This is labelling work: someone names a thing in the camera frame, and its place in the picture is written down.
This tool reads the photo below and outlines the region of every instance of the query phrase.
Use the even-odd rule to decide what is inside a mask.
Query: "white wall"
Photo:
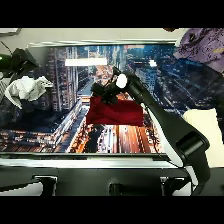
[[[29,43],[42,41],[119,40],[119,39],[176,39],[181,33],[162,28],[22,28],[17,36],[0,37],[11,51],[26,48]],[[0,44],[0,53],[8,53]]]

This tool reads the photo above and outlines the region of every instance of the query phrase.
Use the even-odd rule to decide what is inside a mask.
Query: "yellow cloth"
[[[209,167],[224,167],[224,145],[216,110],[188,110],[183,118],[208,139],[210,147],[206,157]]]

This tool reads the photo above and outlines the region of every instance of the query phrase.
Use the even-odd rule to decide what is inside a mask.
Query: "patterned purple fabric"
[[[224,28],[190,28],[174,56],[204,63],[224,71]]]

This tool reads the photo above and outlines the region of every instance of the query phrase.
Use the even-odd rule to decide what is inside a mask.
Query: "green object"
[[[11,55],[0,54],[0,72],[9,72],[12,68]]]

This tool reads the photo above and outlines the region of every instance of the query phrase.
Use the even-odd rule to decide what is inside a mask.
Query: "dark red fabric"
[[[143,126],[143,109],[132,100],[118,100],[116,104],[104,104],[101,97],[90,98],[86,124]]]

